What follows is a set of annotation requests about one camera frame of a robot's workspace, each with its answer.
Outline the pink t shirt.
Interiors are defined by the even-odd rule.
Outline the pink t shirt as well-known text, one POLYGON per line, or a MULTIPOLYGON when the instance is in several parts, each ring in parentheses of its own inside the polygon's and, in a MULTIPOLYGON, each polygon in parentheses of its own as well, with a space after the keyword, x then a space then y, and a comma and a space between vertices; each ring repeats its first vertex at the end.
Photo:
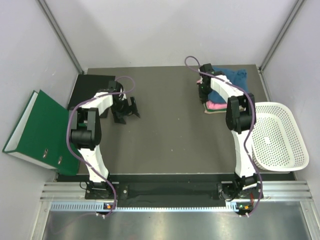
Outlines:
POLYGON ((202 105, 204 107, 205 114, 224 113, 227 110, 227 103, 219 104, 208 100, 206 103, 202 103, 202 105))

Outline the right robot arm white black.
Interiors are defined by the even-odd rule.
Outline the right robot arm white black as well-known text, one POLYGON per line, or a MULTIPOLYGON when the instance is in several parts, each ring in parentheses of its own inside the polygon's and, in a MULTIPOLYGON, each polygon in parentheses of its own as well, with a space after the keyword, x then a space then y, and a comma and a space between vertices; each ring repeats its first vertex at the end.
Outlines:
POLYGON ((199 97, 202 101, 209 91, 216 91, 227 103, 225 122, 231 131, 236 154, 235 179, 231 186, 223 187, 221 196, 227 201, 245 198, 257 186, 257 173, 252 163, 252 131, 256 123, 255 98, 251 93, 231 83, 222 72, 214 71, 207 63, 198 68, 197 81, 199 97))

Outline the white perforated plastic basket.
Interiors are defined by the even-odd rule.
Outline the white perforated plastic basket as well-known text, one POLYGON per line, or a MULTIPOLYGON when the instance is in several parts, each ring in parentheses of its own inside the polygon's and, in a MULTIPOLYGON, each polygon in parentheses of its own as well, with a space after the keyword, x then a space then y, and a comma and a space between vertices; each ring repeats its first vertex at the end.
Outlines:
POLYGON ((262 170, 295 172, 309 164, 309 153, 291 110, 278 102, 255 104, 252 158, 262 170))

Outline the blue t shirt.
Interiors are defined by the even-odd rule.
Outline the blue t shirt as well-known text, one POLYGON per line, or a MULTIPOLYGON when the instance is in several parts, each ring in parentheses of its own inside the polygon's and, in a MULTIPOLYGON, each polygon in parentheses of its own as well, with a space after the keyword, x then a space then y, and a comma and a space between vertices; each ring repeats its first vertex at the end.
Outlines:
MULTIPOLYGON (((222 72, 227 77, 230 82, 242 88, 247 93, 249 92, 247 85, 247 71, 245 69, 232 70, 229 68, 223 68, 212 65, 212 68, 215 72, 222 72)), ((208 95, 208 100, 214 104, 226 104, 226 101, 219 95, 219 93, 215 90, 208 95)))

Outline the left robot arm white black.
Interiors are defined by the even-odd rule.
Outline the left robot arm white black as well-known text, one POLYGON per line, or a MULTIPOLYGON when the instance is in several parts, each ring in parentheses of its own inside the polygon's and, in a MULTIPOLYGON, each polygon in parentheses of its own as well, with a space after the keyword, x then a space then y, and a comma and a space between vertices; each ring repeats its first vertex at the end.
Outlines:
POLYGON ((95 95, 78 103, 69 111, 66 130, 66 145, 70 153, 83 162, 89 173, 86 183, 88 194, 98 194, 103 199, 117 197, 116 189, 109 178, 102 154, 101 116, 111 110, 113 120, 118 124, 126 124, 124 117, 141 116, 135 97, 127 97, 133 89, 125 90, 121 79, 132 80, 129 76, 120 76, 108 83, 107 88, 99 89, 95 95))

